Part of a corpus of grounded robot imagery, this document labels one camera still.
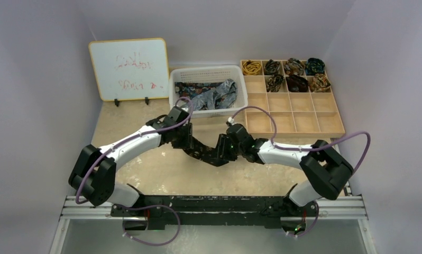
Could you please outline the black floral tie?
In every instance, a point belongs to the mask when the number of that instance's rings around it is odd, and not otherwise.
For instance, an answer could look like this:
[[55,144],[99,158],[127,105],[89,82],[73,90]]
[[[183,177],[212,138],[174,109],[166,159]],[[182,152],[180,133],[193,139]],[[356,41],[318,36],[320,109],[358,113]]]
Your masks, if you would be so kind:
[[217,156],[216,148],[209,147],[194,137],[192,137],[191,140],[191,147],[183,149],[183,152],[194,159],[214,167],[220,167],[229,163],[228,160],[219,158]]

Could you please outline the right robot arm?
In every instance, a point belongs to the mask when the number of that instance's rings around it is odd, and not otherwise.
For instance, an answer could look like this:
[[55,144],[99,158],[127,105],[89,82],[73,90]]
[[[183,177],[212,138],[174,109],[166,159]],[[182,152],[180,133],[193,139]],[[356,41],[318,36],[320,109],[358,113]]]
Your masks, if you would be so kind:
[[297,215],[305,205],[320,198],[335,200],[354,174],[354,168],[324,140],[299,146],[254,138],[241,124],[229,126],[220,134],[216,145],[216,158],[236,161],[245,158],[255,164],[276,164],[300,169],[306,181],[293,187],[286,195],[284,209]]

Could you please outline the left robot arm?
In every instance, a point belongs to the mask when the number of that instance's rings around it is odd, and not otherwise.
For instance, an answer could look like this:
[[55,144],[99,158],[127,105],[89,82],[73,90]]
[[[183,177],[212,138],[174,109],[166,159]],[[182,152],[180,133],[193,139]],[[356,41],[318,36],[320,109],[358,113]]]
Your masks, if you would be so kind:
[[76,190],[76,204],[93,206],[105,202],[121,205],[130,216],[144,211],[144,201],[131,186],[115,181],[117,171],[138,157],[165,143],[180,139],[187,128],[192,111],[174,106],[166,116],[146,122],[133,134],[102,147],[89,144],[82,148],[69,176],[69,185]]

